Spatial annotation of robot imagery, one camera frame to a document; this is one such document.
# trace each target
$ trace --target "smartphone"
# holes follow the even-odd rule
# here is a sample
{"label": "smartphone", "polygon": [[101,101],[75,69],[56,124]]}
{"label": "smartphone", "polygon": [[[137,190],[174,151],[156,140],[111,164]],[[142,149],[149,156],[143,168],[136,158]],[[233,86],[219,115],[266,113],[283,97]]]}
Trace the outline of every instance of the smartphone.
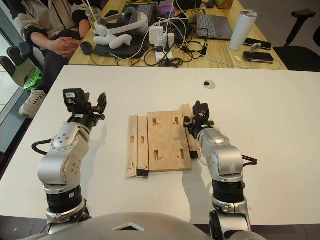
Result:
{"label": "smartphone", "polygon": [[107,17],[113,16],[113,15],[116,15],[118,13],[119,13],[119,11],[117,11],[117,10],[110,10],[104,17],[107,18]]}
{"label": "smartphone", "polygon": [[244,51],[243,56],[246,60],[256,63],[268,63],[271,64],[274,61],[274,58],[270,53],[267,52],[249,52]]}
{"label": "smartphone", "polygon": [[267,42],[267,41],[261,41],[261,40],[256,40],[256,39],[252,39],[252,38],[247,38],[244,41],[243,45],[246,46],[252,46],[253,44],[257,44],[257,43],[261,43],[261,48],[265,49],[265,50],[270,50],[271,49],[271,43]]}

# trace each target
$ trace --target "person's hands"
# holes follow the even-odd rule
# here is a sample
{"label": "person's hands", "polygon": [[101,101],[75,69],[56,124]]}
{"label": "person's hands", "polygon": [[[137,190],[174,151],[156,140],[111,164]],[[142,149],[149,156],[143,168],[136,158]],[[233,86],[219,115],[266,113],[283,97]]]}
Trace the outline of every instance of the person's hands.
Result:
{"label": "person's hands", "polygon": [[60,37],[50,42],[48,49],[64,58],[71,58],[81,41],[72,39],[72,37]]}
{"label": "person's hands", "polygon": [[64,58],[70,59],[74,55],[80,44],[81,41],[77,39],[66,40],[65,50],[61,52],[62,56]]}

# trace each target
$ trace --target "vr headset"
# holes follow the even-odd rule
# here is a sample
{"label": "vr headset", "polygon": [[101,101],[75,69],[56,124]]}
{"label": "vr headset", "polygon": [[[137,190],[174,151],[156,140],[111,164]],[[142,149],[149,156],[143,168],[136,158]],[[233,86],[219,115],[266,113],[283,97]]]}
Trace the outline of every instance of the vr headset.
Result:
{"label": "vr headset", "polygon": [[[113,20],[123,19],[127,24],[116,28],[107,28],[107,24]],[[148,17],[143,12],[138,12],[134,7],[128,7],[124,13],[101,18],[94,23],[97,34],[101,37],[107,35],[130,32],[131,35],[144,34],[149,29]]]}

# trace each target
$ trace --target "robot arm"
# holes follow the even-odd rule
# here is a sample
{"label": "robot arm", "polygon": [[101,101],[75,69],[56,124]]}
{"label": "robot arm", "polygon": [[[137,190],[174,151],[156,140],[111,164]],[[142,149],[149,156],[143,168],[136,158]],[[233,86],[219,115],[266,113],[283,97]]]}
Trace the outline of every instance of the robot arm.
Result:
{"label": "robot arm", "polygon": [[[192,120],[185,118],[184,126],[198,139],[212,177],[214,210],[209,214],[211,236],[216,240],[226,240],[236,232],[250,232],[244,196],[243,156],[226,136],[210,125],[208,104],[197,101],[193,114]],[[246,157],[246,160],[257,164],[256,159]]]}
{"label": "robot arm", "polygon": [[[51,140],[49,152],[38,165],[38,177],[49,205],[46,216],[50,234],[69,225],[61,223],[78,223],[90,218],[81,194],[81,163],[89,150],[91,130],[98,120],[105,119],[103,113],[107,105],[105,93],[93,107],[89,93],[79,88],[63,90],[63,97],[72,116]],[[32,148],[37,150],[36,146],[34,143]]]}

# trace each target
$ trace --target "white tabletop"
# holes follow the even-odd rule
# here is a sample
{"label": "white tabletop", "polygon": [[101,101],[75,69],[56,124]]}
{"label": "white tabletop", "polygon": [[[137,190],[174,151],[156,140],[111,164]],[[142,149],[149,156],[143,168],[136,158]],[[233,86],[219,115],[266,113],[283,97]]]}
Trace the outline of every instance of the white tabletop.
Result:
{"label": "white tabletop", "polygon": [[[216,87],[204,88],[207,80]],[[258,159],[257,166],[244,168],[251,223],[320,223],[320,73],[212,68],[65,66],[0,182],[0,215],[46,218],[37,176],[43,156],[31,144],[54,137],[70,117],[66,88],[89,92],[93,106],[99,94],[107,95],[106,120],[92,129],[81,166],[93,217],[154,212],[208,223],[213,189],[205,159],[194,160],[192,171],[125,178],[128,117],[200,100],[231,144]]]}

